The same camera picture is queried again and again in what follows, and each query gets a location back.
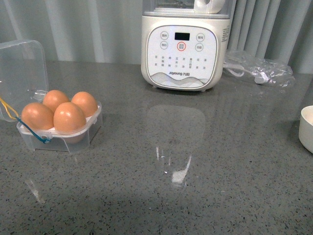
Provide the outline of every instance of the blue string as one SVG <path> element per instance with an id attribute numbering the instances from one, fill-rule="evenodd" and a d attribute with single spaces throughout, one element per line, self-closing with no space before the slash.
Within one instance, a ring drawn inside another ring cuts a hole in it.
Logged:
<path id="1" fill-rule="evenodd" d="M 38 136 L 32 129 L 30 129 L 29 126 L 27 126 L 19 117 L 15 117 L 21 124 L 23 124 L 32 134 L 34 137 L 36 137 L 38 140 L 40 140 L 42 143 L 48 143 L 51 141 L 50 138 L 44 139 Z"/>

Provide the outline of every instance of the white curtain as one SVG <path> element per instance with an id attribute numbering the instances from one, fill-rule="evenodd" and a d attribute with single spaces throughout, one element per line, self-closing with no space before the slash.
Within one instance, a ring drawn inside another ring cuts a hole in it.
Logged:
<path id="1" fill-rule="evenodd" d="M 140 64 L 142 0 L 0 0 L 0 43 L 34 39 L 47 60 Z M 313 73 L 313 0 L 237 0 L 228 49 Z"/>

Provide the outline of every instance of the red button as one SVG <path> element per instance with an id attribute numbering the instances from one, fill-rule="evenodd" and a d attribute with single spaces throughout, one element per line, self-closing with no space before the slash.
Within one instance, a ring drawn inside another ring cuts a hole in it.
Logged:
<path id="1" fill-rule="evenodd" d="M 183 51 L 186 49 L 186 44 L 184 42 L 179 42 L 177 44 L 177 49 L 180 50 L 180 51 Z"/>

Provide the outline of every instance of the control panel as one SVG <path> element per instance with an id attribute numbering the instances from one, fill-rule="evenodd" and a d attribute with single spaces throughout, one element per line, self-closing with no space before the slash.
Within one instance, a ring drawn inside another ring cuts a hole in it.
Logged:
<path id="1" fill-rule="evenodd" d="M 148 39 L 148 74 L 163 86 L 204 86 L 212 77 L 216 57 L 216 37 L 206 28 L 166 25 L 153 30 Z"/>

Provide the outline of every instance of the white appliance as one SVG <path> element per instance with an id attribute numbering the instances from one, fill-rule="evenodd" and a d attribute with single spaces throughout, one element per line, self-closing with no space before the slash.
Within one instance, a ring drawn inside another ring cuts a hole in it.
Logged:
<path id="1" fill-rule="evenodd" d="M 143 0 L 141 72 L 154 87 L 205 91 L 221 78 L 233 0 Z"/>

